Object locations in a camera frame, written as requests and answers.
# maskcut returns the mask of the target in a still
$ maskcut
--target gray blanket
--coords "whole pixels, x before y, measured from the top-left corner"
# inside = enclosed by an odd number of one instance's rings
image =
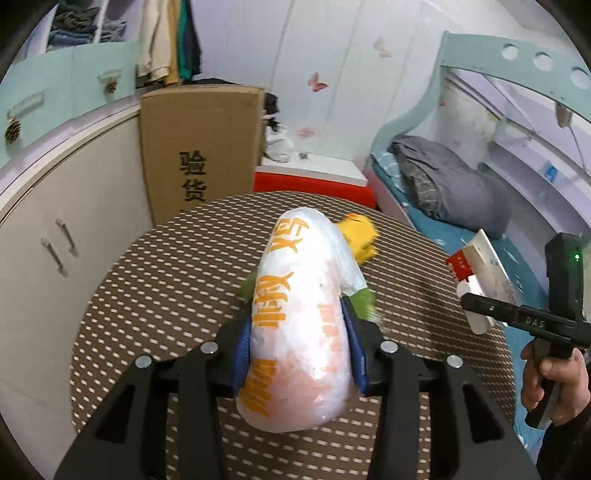
[[[403,135],[391,147],[408,194],[426,215],[499,238],[511,219],[505,187],[472,170],[454,152],[421,137]]]

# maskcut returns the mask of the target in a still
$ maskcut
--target folded clothes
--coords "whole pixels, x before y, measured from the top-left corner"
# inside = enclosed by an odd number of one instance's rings
[[[113,31],[117,32],[119,35],[123,34],[125,27],[127,27],[127,22],[124,20],[105,20],[103,23],[103,31]]]
[[[66,12],[61,15],[56,15],[53,19],[53,30],[69,30],[78,33],[91,33],[96,30],[96,25],[93,25],[94,18],[81,17],[75,12]]]
[[[94,34],[76,33],[67,30],[52,30],[49,32],[48,43],[54,46],[75,46],[92,43]]]
[[[121,35],[117,35],[115,32],[103,32],[100,36],[102,43],[124,41]]]
[[[91,21],[95,19],[96,14],[99,12],[100,7],[88,8],[90,1],[72,0],[60,0],[57,6],[57,15],[61,15],[67,12],[74,12],[80,15],[82,18],[89,18]]]
[[[123,34],[127,22],[123,20],[106,20],[103,23],[103,31],[100,35],[101,42],[124,41]]]

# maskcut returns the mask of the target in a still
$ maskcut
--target cardboard box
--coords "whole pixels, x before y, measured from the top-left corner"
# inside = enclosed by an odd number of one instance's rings
[[[261,152],[261,88],[169,87],[141,98],[142,162],[154,223],[252,193]]]

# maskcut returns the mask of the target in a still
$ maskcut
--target red label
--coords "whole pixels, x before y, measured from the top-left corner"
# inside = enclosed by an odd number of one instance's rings
[[[458,283],[467,280],[470,275],[474,275],[468,260],[464,256],[464,250],[454,253],[446,260],[446,264]]]

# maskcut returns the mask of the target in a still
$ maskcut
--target circular hole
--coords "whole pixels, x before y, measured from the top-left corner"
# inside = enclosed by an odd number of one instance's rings
[[[589,90],[589,87],[591,86],[591,80],[589,80],[587,72],[578,67],[574,68],[570,73],[570,79],[581,90]]]
[[[508,43],[503,47],[501,53],[507,60],[515,60],[517,58],[517,54],[519,53],[519,49],[515,45]]]
[[[552,61],[550,55],[543,52],[536,54],[534,57],[534,64],[544,72],[549,72],[554,67],[554,62]]]

